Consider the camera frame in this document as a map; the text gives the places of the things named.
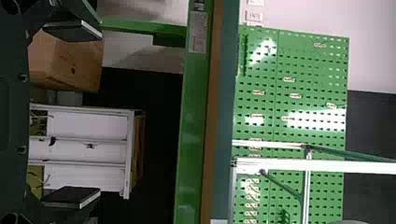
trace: green pegboard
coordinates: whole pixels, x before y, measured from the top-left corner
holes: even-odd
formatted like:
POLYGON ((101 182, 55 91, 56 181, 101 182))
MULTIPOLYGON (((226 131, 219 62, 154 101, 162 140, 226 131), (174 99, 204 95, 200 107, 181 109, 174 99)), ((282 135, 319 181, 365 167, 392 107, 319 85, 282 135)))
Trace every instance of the green pegboard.
MULTIPOLYGON (((348 45, 343 37, 240 26, 233 139, 345 150, 348 45)), ((302 159, 304 153, 233 147, 233 156, 302 159)), ((314 159, 340 160, 320 153, 314 159)), ((271 175, 303 189, 301 172, 271 175)), ((343 190, 343 174, 313 173, 310 223, 342 219, 343 190)), ((300 203, 265 177, 239 175, 235 197, 234 223, 300 223, 300 203)))

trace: white wall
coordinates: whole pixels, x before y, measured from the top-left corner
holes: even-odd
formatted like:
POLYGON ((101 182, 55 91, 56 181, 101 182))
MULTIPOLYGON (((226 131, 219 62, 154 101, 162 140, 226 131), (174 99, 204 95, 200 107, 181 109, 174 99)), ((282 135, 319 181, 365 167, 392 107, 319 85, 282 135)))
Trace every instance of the white wall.
MULTIPOLYGON (((188 0, 98 0, 100 17, 187 25, 188 0)), ((104 32, 103 66, 183 73, 185 50, 152 46, 149 35, 104 32)))
POLYGON ((263 23, 276 29, 349 37, 348 88, 396 93, 394 22, 394 0, 265 0, 263 23))
MULTIPOLYGON (((350 38, 350 90, 396 93, 396 1, 264 1, 265 26, 350 38)), ((186 25, 187 11, 188 0, 98 1, 102 17, 186 25)), ((104 66, 183 72, 183 49, 153 47, 146 35, 105 32, 105 41, 104 66)))

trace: cable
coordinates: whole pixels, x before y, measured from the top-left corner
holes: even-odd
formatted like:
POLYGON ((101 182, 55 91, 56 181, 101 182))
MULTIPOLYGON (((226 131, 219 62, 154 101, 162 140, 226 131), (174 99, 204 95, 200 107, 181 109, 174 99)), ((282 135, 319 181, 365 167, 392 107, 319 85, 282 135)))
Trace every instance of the cable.
POLYGON ((17 7, 18 14, 21 15, 21 7, 20 7, 20 4, 17 2, 17 0, 12 0, 12 2, 14 2, 15 6, 17 7))

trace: white paper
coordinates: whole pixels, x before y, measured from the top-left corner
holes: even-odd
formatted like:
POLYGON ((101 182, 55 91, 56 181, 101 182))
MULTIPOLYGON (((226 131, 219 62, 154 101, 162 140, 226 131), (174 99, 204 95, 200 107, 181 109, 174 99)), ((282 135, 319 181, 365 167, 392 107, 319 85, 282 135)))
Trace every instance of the white paper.
POLYGON ((206 53, 207 13, 191 11, 189 52, 206 53))

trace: green metal frame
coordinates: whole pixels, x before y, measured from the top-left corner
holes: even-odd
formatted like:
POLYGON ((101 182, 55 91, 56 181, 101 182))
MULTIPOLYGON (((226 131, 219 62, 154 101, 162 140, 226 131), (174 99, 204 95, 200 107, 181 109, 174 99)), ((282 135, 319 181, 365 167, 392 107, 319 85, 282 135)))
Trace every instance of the green metal frame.
POLYGON ((122 19, 103 18, 102 30, 152 35, 153 45, 184 48, 187 27, 148 21, 129 21, 122 19))
MULTIPOLYGON (((190 52, 187 49, 179 130, 175 224, 200 223, 213 2, 213 0, 205 0, 205 13, 207 13, 206 53, 190 52)), ((190 28, 194 24, 194 21, 191 20, 193 9, 194 2, 190 1, 190 28)), ((190 45, 192 35, 192 31, 189 29, 186 46, 190 45)))

